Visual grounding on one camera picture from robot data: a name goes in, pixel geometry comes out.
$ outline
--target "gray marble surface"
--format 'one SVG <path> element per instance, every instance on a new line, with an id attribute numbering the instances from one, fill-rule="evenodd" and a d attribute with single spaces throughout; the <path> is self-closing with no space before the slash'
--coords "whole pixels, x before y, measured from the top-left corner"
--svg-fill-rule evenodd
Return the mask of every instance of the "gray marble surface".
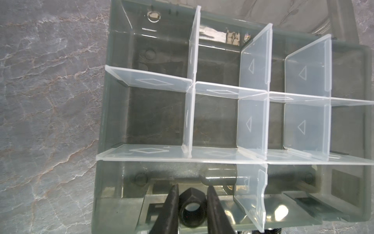
<path id="1" fill-rule="evenodd" d="M 255 17 L 246 5 L 252 1 L 209 2 L 204 10 Z M 360 42 L 374 48 L 374 1 L 353 0 L 353 6 Z M 1 2 L 1 233 L 91 232 L 109 9 L 110 0 Z M 279 16 L 284 27 L 288 17 L 305 12 L 288 14 Z M 369 234 L 373 228 L 372 219 L 284 232 Z"/>

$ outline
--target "black nut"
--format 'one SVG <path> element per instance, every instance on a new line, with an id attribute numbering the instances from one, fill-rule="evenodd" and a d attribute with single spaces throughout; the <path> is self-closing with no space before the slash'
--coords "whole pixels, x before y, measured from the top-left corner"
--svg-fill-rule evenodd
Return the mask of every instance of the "black nut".
<path id="1" fill-rule="evenodd" d="M 195 203 L 197 209 L 189 209 L 188 205 Z M 187 227 L 195 228 L 206 219 L 206 197 L 196 188 L 189 188 L 179 196 L 179 220 Z"/>

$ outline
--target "transparent divider panel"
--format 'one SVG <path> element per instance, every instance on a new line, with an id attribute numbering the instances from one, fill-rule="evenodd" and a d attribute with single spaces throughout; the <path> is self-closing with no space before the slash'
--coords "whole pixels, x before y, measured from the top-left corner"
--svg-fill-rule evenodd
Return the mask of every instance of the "transparent divider panel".
<path id="1" fill-rule="evenodd" d="M 299 102 L 308 102 L 308 101 L 316 101 L 316 100 L 326 100 L 328 101 L 328 97 L 321 97 L 321 96 L 311 96 L 311 95 L 302 95 L 302 94 L 290 94 L 284 92 L 269 92 L 269 99 L 270 102 L 278 102 L 278 103 L 299 103 Z"/>
<path id="2" fill-rule="evenodd" d="M 116 79 L 125 82 L 128 86 L 139 88 L 186 92 L 192 84 L 191 79 L 155 72 L 111 67 L 108 65 L 105 65 L 105 70 Z"/>
<path id="3" fill-rule="evenodd" d="M 195 162 L 213 162 L 230 164 L 263 164 L 264 160 L 248 155 L 237 148 L 192 147 L 192 158 Z"/>
<path id="4" fill-rule="evenodd" d="M 199 50 L 200 9 L 201 6 L 197 6 L 188 48 L 187 78 L 192 79 L 194 82 L 196 81 L 197 57 Z"/>
<path id="5" fill-rule="evenodd" d="M 374 105 L 374 101 L 337 98 L 337 97 L 331 98 L 331 106 L 363 106 L 363 105 Z"/>
<path id="6" fill-rule="evenodd" d="M 192 150 L 192 135 L 193 135 L 193 117 L 195 110 L 195 84 L 193 84 L 186 93 L 186 101 L 184 105 L 184 127 L 183 127 L 183 145 L 182 150 L 191 157 Z"/>
<path id="7" fill-rule="evenodd" d="M 200 28 L 200 6 L 197 6 L 195 17 L 193 19 L 192 31 L 190 36 L 190 45 L 188 49 L 188 69 L 187 78 L 193 81 L 193 85 L 187 91 L 186 102 L 184 106 L 184 132 L 182 150 L 188 158 L 191 157 L 192 135 L 193 135 L 193 117 L 195 110 L 195 82 L 197 72 L 197 57 L 199 50 L 199 28 Z"/>
<path id="8" fill-rule="evenodd" d="M 264 232 L 266 211 L 264 193 L 267 185 L 267 164 L 237 165 L 234 199 L 260 232 Z"/>
<path id="9" fill-rule="evenodd" d="M 327 161 L 330 149 L 329 100 L 287 103 L 283 146 L 290 154 Z"/>
<path id="10" fill-rule="evenodd" d="M 285 59 L 285 92 L 331 96 L 331 35 L 325 35 Z"/>
<path id="11" fill-rule="evenodd" d="M 269 127 L 268 93 L 238 100 L 237 147 L 266 159 Z"/>
<path id="12" fill-rule="evenodd" d="M 266 91 L 197 81 L 196 93 L 233 99 L 244 99 L 250 97 L 252 97 L 253 99 L 258 99 L 257 96 L 265 94 Z"/>
<path id="13" fill-rule="evenodd" d="M 268 24 L 241 51 L 239 86 L 269 91 L 273 24 Z"/>
<path id="14" fill-rule="evenodd" d="M 124 144 L 96 155 L 104 161 L 184 161 L 181 146 Z"/>
<path id="15" fill-rule="evenodd" d="M 283 149 L 269 149 L 267 164 L 273 165 L 374 165 L 374 161 L 356 156 L 330 153 L 328 161 L 300 156 Z"/>

